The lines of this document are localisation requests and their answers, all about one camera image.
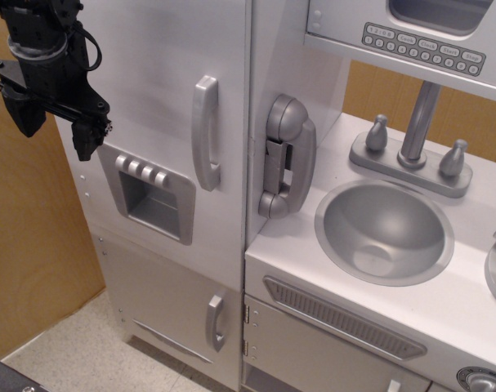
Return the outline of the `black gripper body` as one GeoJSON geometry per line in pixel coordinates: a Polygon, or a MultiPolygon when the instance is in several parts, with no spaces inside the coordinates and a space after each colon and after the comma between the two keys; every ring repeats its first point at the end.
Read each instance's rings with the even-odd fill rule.
{"type": "Polygon", "coordinates": [[[55,52],[31,52],[11,44],[14,60],[0,60],[0,86],[10,105],[30,104],[72,123],[107,123],[109,104],[89,84],[87,74],[101,62],[89,63],[84,39],[70,39],[55,52]]]}

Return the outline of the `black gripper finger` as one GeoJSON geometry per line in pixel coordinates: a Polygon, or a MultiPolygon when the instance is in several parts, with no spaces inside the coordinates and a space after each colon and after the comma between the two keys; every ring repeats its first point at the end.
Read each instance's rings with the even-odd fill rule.
{"type": "Polygon", "coordinates": [[[72,123],[75,151],[80,161],[89,161],[112,130],[112,122],[88,122],[78,119],[72,123]]]}
{"type": "Polygon", "coordinates": [[[32,137],[46,121],[45,110],[27,94],[12,90],[1,90],[1,94],[20,132],[28,138],[32,137]]]}

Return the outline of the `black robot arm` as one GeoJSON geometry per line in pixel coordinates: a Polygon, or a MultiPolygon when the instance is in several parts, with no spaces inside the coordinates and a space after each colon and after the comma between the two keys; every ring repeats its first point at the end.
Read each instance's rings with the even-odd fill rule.
{"type": "Polygon", "coordinates": [[[13,60],[0,60],[0,93],[20,132],[33,136],[47,114],[71,123],[80,161],[90,160],[112,128],[109,104],[87,75],[101,65],[90,61],[94,37],[77,19],[80,1],[0,1],[13,60]]]}

